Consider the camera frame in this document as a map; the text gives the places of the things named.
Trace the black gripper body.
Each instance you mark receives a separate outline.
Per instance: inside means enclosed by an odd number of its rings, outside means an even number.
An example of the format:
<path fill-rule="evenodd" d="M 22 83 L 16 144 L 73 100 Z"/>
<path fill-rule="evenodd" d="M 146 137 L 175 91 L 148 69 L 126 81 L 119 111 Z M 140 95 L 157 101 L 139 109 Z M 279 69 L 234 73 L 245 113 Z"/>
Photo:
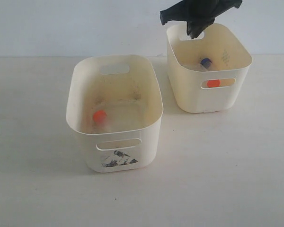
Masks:
<path fill-rule="evenodd" d="M 241 4 L 241 0 L 182 0 L 160 11 L 160 21 L 162 25 L 169 21 L 207 22 Z"/>

